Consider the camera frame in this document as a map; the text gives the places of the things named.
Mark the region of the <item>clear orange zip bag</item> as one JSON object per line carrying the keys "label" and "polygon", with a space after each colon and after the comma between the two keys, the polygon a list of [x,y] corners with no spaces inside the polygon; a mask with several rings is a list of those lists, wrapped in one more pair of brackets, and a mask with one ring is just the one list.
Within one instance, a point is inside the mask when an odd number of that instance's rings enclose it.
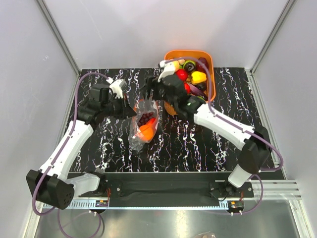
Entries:
{"label": "clear orange zip bag", "polygon": [[136,115],[132,118],[129,145],[132,150],[140,151],[154,138],[159,122],[158,104],[154,100],[139,100],[134,105]]}

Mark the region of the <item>orange plastic basket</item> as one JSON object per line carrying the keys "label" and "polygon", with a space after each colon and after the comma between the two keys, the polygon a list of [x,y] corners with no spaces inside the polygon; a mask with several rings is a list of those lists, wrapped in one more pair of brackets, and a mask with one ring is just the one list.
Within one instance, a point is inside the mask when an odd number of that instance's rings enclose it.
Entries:
{"label": "orange plastic basket", "polygon": [[183,58],[176,65],[176,75],[185,84],[185,89],[194,96],[212,102],[216,96],[213,61],[209,53],[200,50],[172,50],[165,60]]}

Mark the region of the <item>red apple centre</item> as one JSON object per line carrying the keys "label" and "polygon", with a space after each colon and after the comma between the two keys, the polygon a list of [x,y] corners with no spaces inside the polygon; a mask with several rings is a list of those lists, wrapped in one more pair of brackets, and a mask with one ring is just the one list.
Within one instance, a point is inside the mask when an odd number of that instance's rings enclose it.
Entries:
{"label": "red apple centre", "polygon": [[184,69],[179,69],[179,70],[177,70],[175,74],[176,74],[176,75],[179,77],[179,79],[182,80],[182,81],[186,81],[187,78],[188,78],[188,72],[187,72],[186,70],[184,70]]}

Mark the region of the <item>yellow bell pepper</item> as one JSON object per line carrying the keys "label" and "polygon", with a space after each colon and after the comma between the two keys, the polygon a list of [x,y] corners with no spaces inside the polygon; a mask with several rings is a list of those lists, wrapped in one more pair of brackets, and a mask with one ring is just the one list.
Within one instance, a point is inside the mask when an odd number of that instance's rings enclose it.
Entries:
{"label": "yellow bell pepper", "polygon": [[205,82],[207,80],[207,76],[205,73],[200,71],[194,71],[191,74],[191,83],[193,85],[199,84],[201,82]]}

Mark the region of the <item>orange tangerine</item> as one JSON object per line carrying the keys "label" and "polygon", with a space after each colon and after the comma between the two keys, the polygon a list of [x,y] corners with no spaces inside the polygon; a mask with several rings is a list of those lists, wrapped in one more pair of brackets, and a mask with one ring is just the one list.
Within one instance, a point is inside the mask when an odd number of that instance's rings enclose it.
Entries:
{"label": "orange tangerine", "polygon": [[139,139],[141,142],[149,143],[155,135],[155,131],[151,126],[143,125],[139,127],[136,138]]}

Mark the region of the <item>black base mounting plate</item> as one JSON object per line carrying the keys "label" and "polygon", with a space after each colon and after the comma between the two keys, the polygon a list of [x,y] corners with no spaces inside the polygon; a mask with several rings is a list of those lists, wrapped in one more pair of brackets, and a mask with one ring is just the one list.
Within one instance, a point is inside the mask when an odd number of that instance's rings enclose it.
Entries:
{"label": "black base mounting plate", "polygon": [[107,188],[112,197],[130,194],[195,194],[217,198],[253,198],[250,182],[234,188],[227,181],[229,172],[108,172],[101,175],[99,193]]}

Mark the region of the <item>red orange mango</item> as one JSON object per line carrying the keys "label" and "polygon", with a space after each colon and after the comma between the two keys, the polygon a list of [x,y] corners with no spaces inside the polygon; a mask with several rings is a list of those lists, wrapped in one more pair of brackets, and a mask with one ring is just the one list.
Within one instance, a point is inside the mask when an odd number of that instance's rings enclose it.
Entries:
{"label": "red orange mango", "polygon": [[155,121],[156,121],[156,118],[151,118],[146,123],[144,123],[144,125],[151,126],[152,124],[155,123]]}

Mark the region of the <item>beige garlic bulb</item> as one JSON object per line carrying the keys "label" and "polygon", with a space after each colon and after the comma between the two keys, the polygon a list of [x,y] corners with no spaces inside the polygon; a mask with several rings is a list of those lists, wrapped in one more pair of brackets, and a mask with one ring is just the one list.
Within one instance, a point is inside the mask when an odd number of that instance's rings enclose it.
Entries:
{"label": "beige garlic bulb", "polygon": [[183,65],[185,63],[185,60],[184,59],[180,59],[180,60],[178,60],[178,62],[179,62],[180,65]]}

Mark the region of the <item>purple grape bunch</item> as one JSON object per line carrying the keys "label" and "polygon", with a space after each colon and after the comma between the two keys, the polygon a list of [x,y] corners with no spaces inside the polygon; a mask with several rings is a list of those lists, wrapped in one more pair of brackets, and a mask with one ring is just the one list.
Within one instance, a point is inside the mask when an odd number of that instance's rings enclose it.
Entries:
{"label": "purple grape bunch", "polygon": [[146,125],[152,118],[154,113],[144,113],[141,118],[138,120],[137,125],[139,127]]}

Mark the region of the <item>red tomato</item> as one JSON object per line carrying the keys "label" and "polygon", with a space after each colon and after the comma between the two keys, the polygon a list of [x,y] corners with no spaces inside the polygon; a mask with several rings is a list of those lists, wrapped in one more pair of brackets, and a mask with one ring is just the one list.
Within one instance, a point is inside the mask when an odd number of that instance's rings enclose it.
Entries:
{"label": "red tomato", "polygon": [[187,92],[188,94],[191,94],[191,88],[190,88],[189,84],[188,84],[188,83],[185,83],[185,84],[184,84],[184,87],[185,87],[186,92]]}

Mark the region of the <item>dark mangosteen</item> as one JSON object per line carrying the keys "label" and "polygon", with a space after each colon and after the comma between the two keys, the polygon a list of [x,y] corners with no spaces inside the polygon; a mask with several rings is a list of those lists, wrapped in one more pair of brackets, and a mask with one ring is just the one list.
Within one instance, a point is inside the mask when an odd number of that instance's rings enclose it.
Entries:
{"label": "dark mangosteen", "polygon": [[183,69],[188,73],[192,73],[196,70],[196,63],[194,61],[187,60],[183,65]]}

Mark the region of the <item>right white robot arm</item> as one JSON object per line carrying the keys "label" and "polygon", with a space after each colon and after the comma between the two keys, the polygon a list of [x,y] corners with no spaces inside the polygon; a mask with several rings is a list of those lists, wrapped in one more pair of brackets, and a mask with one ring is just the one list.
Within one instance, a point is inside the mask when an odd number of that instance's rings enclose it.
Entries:
{"label": "right white robot arm", "polygon": [[183,82],[175,74],[163,78],[146,77],[141,93],[145,99],[171,104],[182,120],[210,129],[240,150],[238,164],[225,184],[225,191],[229,196],[234,197],[241,193],[242,185],[252,175],[258,174],[271,155],[272,149],[268,146],[269,136],[265,127],[253,128],[213,109],[197,96],[188,94]]}

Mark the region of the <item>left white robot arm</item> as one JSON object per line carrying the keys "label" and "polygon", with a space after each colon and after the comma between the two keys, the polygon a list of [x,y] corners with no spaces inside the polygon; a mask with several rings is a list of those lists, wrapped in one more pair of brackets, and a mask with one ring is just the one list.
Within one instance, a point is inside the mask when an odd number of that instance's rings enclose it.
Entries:
{"label": "left white robot arm", "polygon": [[100,172],[85,173],[69,179],[70,168],[85,142],[107,117],[128,119],[136,112],[129,106],[123,93],[126,82],[118,79],[110,85],[95,84],[89,95],[74,112],[64,137],[52,155],[37,170],[30,170],[26,180],[32,194],[32,207],[42,202],[64,210],[73,198],[92,192],[95,196],[106,193],[107,184]]}

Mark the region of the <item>purple eggplant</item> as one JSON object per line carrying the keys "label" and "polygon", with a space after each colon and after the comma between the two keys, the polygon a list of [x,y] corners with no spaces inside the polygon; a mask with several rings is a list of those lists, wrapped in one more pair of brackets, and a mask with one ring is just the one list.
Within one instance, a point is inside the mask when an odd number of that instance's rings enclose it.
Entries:
{"label": "purple eggplant", "polygon": [[195,95],[195,96],[201,96],[201,97],[204,97],[205,99],[207,98],[207,95],[201,91],[200,89],[198,89],[196,86],[188,83],[189,85],[189,88],[190,88],[190,91],[191,91],[191,94]]}

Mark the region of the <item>dark red pomegranate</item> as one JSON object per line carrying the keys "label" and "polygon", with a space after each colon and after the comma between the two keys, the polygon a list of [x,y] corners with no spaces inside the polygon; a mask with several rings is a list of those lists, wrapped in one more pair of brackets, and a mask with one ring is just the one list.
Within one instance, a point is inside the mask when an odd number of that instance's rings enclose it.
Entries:
{"label": "dark red pomegranate", "polygon": [[200,57],[200,58],[198,58],[198,60],[201,62],[201,63],[197,63],[197,70],[205,70],[204,69],[204,67],[203,67],[203,65],[205,66],[205,68],[209,68],[209,63],[208,63],[208,61],[207,61],[207,59],[206,58],[204,58],[204,57]]}

